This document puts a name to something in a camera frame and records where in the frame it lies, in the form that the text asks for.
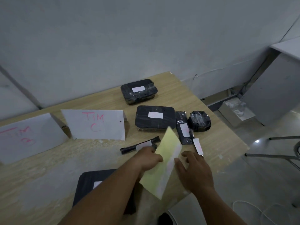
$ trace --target person's right hand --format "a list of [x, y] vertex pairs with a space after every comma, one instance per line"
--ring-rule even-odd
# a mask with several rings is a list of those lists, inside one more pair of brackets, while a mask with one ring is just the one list
[[203, 156], [191, 151], [184, 151], [181, 155], [187, 157], [186, 162], [189, 163], [189, 167], [185, 169], [178, 158], [174, 159], [182, 185], [193, 194], [197, 191], [214, 190], [212, 171]]

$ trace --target thin black wrapped item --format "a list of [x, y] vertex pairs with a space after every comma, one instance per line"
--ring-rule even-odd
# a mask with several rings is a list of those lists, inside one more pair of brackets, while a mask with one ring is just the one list
[[[85, 195], [87, 195], [89, 192], [91, 192], [94, 189], [95, 182], [99, 183], [100, 181], [104, 181], [115, 170], [116, 169], [99, 170], [99, 171], [89, 171], [89, 172], [82, 173], [78, 180], [72, 207], [74, 207]], [[123, 214], [124, 215], [127, 215], [127, 214], [132, 215], [136, 211], [137, 210], [136, 210], [136, 206], [135, 206], [135, 202], [134, 202], [134, 188], [133, 188]]]
[[138, 106], [135, 125], [141, 130], [164, 130], [176, 127], [175, 110], [169, 106]]
[[176, 129], [182, 145], [193, 144], [193, 132], [188, 125], [188, 118], [185, 111], [176, 111]]
[[121, 91], [128, 104], [135, 104], [152, 99], [158, 92], [153, 81], [150, 79], [124, 84], [121, 86]]
[[[159, 143], [159, 142], [160, 142], [159, 136], [156, 136], [156, 137], [152, 138], [152, 139], [151, 139], [152, 147], [154, 147], [154, 148], [156, 149], [156, 148], [157, 148], [157, 145], [156, 145], [155, 143]], [[132, 146], [129, 146], [129, 147], [122, 147], [122, 148], [120, 148], [120, 151], [121, 151], [122, 155], [124, 155], [124, 154], [126, 154], [126, 153], [135, 151], [135, 150], [137, 149], [136, 146], [137, 146], [137, 145], [140, 145], [140, 144], [142, 144], [142, 143], [138, 143], [138, 144], [136, 144], [136, 145], [132, 145]]]
[[212, 126], [212, 121], [204, 111], [193, 111], [188, 119], [188, 124], [195, 132], [205, 132]]

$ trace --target person's left arm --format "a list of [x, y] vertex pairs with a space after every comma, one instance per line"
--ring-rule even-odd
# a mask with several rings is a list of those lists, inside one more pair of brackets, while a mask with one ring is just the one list
[[163, 161], [144, 147], [94, 190], [82, 198], [58, 225], [118, 224], [140, 173]]

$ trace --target forearm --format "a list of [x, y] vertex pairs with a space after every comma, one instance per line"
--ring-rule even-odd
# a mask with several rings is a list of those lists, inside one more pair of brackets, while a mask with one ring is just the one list
[[126, 208], [140, 168], [129, 160], [76, 204], [60, 225], [117, 224]]
[[214, 189], [196, 191], [194, 195], [200, 204], [207, 225], [246, 225]]

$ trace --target hand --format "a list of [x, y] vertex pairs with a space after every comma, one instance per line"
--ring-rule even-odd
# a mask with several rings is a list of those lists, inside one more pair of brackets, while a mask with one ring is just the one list
[[185, 169], [182, 162], [175, 158], [175, 166], [182, 185], [194, 195], [198, 191], [215, 190], [212, 171], [203, 156], [191, 151], [181, 154], [186, 158], [189, 167]]
[[132, 160], [142, 172], [150, 170], [159, 162], [163, 162], [163, 157], [154, 153], [153, 147], [143, 147], [130, 160]]

